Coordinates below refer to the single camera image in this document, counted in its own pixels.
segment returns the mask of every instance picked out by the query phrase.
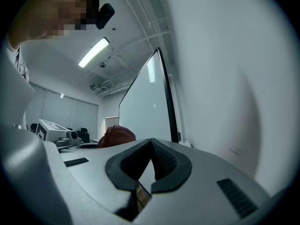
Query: computer monitor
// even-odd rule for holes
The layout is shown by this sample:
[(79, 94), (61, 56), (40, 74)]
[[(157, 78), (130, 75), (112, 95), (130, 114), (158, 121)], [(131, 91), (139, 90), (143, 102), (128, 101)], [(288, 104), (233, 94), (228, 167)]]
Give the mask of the computer monitor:
[(150, 56), (119, 106), (119, 125), (136, 139), (157, 138), (178, 143), (169, 80), (159, 48)]

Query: ceiling light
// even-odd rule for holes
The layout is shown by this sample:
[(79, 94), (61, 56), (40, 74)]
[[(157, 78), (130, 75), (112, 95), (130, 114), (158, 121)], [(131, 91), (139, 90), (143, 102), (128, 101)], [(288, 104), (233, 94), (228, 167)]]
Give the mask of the ceiling light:
[(102, 38), (99, 42), (97, 42), (95, 46), (93, 46), (91, 50), (89, 50), (89, 52), (84, 56), (84, 58), (80, 61), (78, 65), (83, 68), (85, 65), (88, 64), (89, 61), (91, 61), (93, 57), (95, 57), (98, 54), (98, 52), (100, 52), (103, 48), (105, 48), (108, 45), (109, 41), (105, 37)]

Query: white surface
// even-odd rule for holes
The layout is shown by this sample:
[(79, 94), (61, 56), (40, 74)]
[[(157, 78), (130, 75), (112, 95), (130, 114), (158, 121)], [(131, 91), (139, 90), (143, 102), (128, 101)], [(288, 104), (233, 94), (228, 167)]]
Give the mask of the white surface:
[(181, 141), (181, 142), (179, 142), (179, 144), (184, 145), (184, 146), (187, 146), (187, 147), (189, 147), (189, 148), (192, 147), (191, 144), (190, 144), (188, 141)]
[(184, 139), (254, 177), (270, 195), (285, 188), (299, 160), (300, 117), (299, 47), (285, 15), (271, 0), (166, 4)]
[(150, 160), (145, 171), (139, 179), (140, 184), (151, 194), (151, 185), (155, 183), (155, 171), (152, 161)]
[(136, 139), (171, 141), (169, 114), (158, 53), (148, 61), (120, 104), (119, 124), (131, 130)]
[(107, 95), (103, 98), (104, 101), (104, 110), (103, 116), (115, 117), (119, 115), (119, 104), (123, 97), (125, 96), (126, 91), (117, 92), (111, 95)]

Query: black vent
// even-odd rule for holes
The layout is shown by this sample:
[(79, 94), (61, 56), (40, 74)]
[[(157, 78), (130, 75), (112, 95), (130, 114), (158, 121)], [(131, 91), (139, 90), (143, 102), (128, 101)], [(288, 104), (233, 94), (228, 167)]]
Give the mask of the black vent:
[(177, 159), (167, 150), (152, 144), (154, 153), (151, 158), (155, 170), (156, 180), (172, 173), (177, 166)]
[(245, 218), (257, 209), (250, 198), (230, 179), (218, 181), (217, 184), (241, 218)]
[(88, 162), (88, 160), (83, 157), (83, 158), (79, 158), (79, 159), (75, 159), (75, 160), (71, 160), (71, 161), (66, 161), (64, 162), (66, 167), (70, 167), (70, 166), (74, 166), (74, 165), (78, 165), (78, 164), (81, 164), (81, 163), (86, 163)]

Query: fluorescent light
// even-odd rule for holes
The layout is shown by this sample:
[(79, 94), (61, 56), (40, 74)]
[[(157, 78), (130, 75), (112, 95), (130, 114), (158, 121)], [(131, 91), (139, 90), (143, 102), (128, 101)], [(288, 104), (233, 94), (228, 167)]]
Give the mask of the fluorescent light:
[(154, 58), (152, 57), (148, 64), (148, 74), (149, 74), (149, 82), (154, 83), (155, 82), (155, 68), (154, 68)]
[(82, 68), (85, 67), (89, 63), (89, 61), (92, 60), (93, 57), (95, 57), (98, 52), (100, 52), (103, 48), (109, 45), (109, 41), (104, 37), (102, 38), (89, 52), (84, 56), (84, 58), (80, 61), (78, 64)]

